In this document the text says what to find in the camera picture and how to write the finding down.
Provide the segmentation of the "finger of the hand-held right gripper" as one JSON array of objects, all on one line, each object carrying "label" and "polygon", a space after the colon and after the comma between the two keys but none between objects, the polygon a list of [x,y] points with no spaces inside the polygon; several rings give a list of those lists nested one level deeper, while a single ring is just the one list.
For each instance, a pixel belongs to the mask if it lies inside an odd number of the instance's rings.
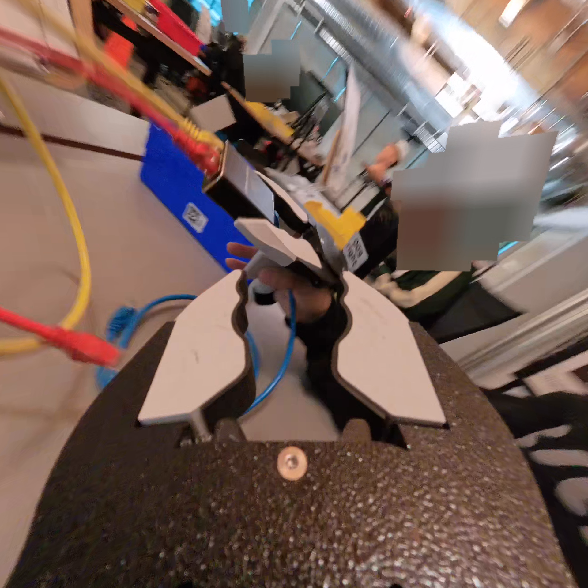
[{"label": "finger of the hand-held right gripper", "polygon": [[284,225],[309,225],[306,211],[276,181],[262,173],[262,180],[274,193],[274,208]]},{"label": "finger of the hand-held right gripper", "polygon": [[301,262],[312,271],[322,270],[320,258],[309,242],[291,236],[268,220],[240,217],[234,221],[234,225],[257,250],[247,264],[246,271],[287,268],[295,262]]}]

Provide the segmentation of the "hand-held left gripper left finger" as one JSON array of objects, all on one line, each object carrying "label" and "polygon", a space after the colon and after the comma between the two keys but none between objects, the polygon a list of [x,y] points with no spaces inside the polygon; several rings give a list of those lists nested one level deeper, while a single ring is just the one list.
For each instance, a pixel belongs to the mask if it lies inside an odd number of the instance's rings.
[{"label": "hand-held left gripper left finger", "polygon": [[245,414],[256,396],[247,301],[246,276],[234,270],[177,317],[138,413],[141,426],[189,423],[206,441],[219,421]]}]

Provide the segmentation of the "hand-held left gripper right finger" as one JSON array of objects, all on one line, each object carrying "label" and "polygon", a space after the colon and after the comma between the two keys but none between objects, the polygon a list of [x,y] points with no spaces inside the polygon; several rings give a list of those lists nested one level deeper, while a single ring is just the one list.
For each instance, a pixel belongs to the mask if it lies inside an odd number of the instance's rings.
[{"label": "hand-held left gripper right finger", "polygon": [[353,273],[342,272],[341,282],[347,323],[334,344],[336,380],[382,418],[446,425],[408,319]]}]

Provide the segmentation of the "black network splitter box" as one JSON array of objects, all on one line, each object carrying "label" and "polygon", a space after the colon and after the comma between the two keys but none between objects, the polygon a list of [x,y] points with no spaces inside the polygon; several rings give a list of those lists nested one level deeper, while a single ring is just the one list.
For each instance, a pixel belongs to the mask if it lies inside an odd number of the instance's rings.
[{"label": "black network splitter box", "polygon": [[275,220],[274,194],[256,169],[230,143],[224,143],[219,168],[206,175],[202,193],[220,206],[233,220],[239,218]]}]

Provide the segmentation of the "blue plastic bin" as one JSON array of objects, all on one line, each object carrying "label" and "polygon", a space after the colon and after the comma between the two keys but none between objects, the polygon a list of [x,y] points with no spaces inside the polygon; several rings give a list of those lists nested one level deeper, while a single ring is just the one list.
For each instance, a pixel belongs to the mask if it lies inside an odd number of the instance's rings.
[{"label": "blue plastic bin", "polygon": [[203,173],[175,145],[169,134],[149,124],[140,178],[161,204],[217,264],[226,265],[230,242],[251,246],[233,218],[202,192]]}]

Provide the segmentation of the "grey desk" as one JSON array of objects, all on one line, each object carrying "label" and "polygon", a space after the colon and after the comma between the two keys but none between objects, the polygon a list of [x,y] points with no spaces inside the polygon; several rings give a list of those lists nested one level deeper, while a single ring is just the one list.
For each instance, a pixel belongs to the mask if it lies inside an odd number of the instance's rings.
[{"label": "grey desk", "polygon": [[[198,294],[224,276],[140,180],[149,125],[12,72],[77,209],[92,269],[81,330],[98,335],[114,311]],[[51,179],[1,97],[1,307],[52,324],[69,311],[77,247]],[[11,575],[63,445],[97,397],[93,367],[59,350],[1,358],[1,587]]]}]

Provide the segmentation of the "person's right hand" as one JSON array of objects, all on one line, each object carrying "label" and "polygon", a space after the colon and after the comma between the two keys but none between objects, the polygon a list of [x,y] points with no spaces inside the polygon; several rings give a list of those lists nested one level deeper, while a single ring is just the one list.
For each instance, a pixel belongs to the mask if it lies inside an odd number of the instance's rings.
[{"label": "person's right hand", "polygon": [[263,267],[257,271],[256,278],[273,290],[287,318],[292,315],[289,295],[293,295],[299,324],[311,324],[324,317],[334,300],[331,290],[316,288],[305,277],[281,266]]}]

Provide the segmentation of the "instruction sheet on stand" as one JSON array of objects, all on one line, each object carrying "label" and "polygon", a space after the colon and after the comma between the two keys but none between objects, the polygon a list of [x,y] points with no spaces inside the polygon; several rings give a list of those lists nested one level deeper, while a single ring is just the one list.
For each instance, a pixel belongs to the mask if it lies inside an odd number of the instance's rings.
[{"label": "instruction sheet on stand", "polygon": [[322,172],[327,198],[336,201],[346,186],[346,175],[355,150],[362,93],[354,64],[348,67],[341,125],[336,132]]}]

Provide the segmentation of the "person's dark striped jacket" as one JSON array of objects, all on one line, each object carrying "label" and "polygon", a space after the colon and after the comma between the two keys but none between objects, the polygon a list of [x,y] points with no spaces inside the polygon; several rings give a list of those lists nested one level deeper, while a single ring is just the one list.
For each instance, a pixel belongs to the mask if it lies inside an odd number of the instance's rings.
[{"label": "person's dark striped jacket", "polygon": [[364,280],[438,344],[500,326],[525,313],[475,279],[474,268],[390,272],[382,264]]}]

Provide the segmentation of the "grey flat panel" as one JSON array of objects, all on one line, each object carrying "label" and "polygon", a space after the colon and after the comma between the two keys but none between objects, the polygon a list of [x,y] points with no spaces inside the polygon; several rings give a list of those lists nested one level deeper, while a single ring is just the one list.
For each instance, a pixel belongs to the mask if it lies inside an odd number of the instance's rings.
[{"label": "grey flat panel", "polygon": [[198,128],[213,134],[225,130],[236,123],[231,103],[226,94],[192,107],[187,117]]}]

